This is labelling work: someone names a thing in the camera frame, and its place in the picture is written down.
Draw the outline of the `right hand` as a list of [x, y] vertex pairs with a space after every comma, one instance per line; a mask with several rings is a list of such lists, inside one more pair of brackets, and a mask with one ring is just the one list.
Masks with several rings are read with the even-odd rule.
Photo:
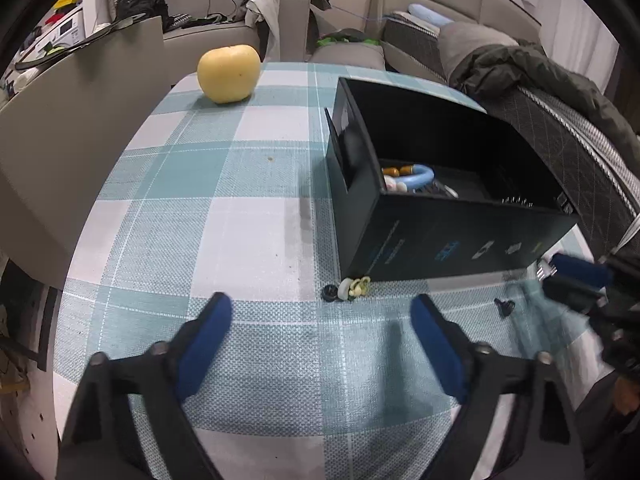
[[618, 376], [614, 385], [613, 404], [616, 411], [623, 415], [638, 411], [640, 386], [624, 376]]

